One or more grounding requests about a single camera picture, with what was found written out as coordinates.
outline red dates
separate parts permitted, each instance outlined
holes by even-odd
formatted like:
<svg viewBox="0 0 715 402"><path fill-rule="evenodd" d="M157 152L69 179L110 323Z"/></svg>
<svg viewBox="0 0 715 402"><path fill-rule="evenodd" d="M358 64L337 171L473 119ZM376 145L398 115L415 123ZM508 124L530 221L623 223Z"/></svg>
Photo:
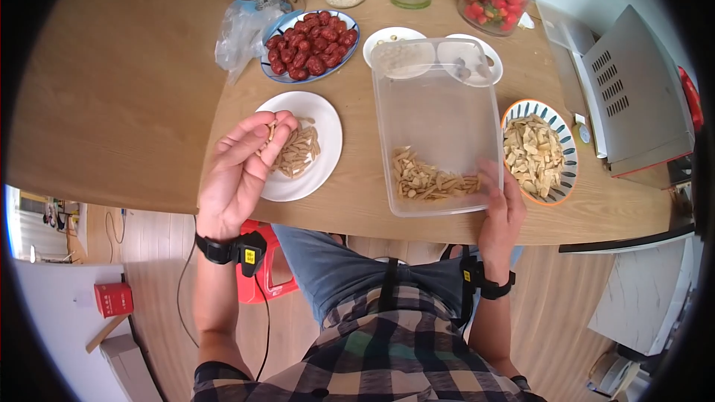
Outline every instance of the red dates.
<svg viewBox="0 0 715 402"><path fill-rule="evenodd" d="M357 41L357 31L348 30L338 16L307 13L293 28L266 41L267 58L273 74L303 81L337 67Z"/></svg>

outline hand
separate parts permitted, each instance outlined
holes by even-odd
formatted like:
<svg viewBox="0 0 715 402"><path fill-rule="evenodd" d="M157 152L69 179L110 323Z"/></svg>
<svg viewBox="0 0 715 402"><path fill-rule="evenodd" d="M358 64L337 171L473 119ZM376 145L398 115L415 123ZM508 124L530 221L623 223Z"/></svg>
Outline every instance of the hand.
<svg viewBox="0 0 715 402"><path fill-rule="evenodd" d="M498 166L482 165L487 175L496 176ZM509 280L511 251L516 245L521 224L526 218L526 205L521 197L519 183L504 168L504 192L498 186L489 187L489 206L479 235L479 253L484 262L484 272L489 281L504 285Z"/></svg>
<svg viewBox="0 0 715 402"><path fill-rule="evenodd" d="M273 120L278 120L273 140L259 157L255 152L268 141L267 125ZM297 128L298 120L290 111L255 112L218 140L199 196L199 236L222 242L240 234L241 225L256 208L273 161Z"/></svg>

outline white cardboard box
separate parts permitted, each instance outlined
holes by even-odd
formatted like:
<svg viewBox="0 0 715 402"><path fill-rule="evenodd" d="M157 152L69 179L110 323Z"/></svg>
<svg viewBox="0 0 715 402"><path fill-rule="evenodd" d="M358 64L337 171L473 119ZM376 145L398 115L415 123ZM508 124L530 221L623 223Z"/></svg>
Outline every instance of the white cardboard box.
<svg viewBox="0 0 715 402"><path fill-rule="evenodd" d="M147 363L131 335L119 335L99 344L103 357L131 402L162 402L162 397L149 375Z"/></svg>

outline plastic bag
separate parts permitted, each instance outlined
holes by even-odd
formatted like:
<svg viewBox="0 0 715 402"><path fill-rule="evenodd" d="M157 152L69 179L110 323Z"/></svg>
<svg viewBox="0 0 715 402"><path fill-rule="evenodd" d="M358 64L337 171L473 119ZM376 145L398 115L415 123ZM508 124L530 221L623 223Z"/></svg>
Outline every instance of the plastic bag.
<svg viewBox="0 0 715 402"><path fill-rule="evenodd" d="M214 55L216 63L228 70L228 84L236 82L251 58L266 53L263 35L283 16L280 5L273 4L261 11L254 2L236 0L230 4L221 22Z"/></svg>

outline wooden table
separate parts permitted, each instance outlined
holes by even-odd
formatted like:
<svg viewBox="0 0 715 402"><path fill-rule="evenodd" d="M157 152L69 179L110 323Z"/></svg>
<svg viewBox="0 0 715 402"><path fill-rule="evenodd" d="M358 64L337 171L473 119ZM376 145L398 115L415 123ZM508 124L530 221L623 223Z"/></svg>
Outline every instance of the wooden table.
<svg viewBox="0 0 715 402"><path fill-rule="evenodd" d="M470 27L457 13L457 0L433 0L424 10L403 10L389 0L366 0L347 10L360 25L357 51L339 72L324 80L282 85L268 79L252 61L235 85L227 85L214 118L207 155L235 123L279 93L306 90L333 104L343 124L343 154L333 174L316 192L294 202L260 201L252 218L333 233L388 239L476 243L486 217L483 211L433 218L398 218L388 207L370 68L362 43L380 28L404 26L428 38L473 34L501 57L504 75L496 85L500 112L513 102L534 98L553 106L569 121L559 74L536 8L529 13L536 29L517 29L509 38L492 38ZM327 8L324 0L306 0L307 9ZM554 245L647 236L668 229L671 201L667 192L614 179L592 147L579 148L578 181L573 195L553 207L526 201L528 218L519 243Z"/></svg>

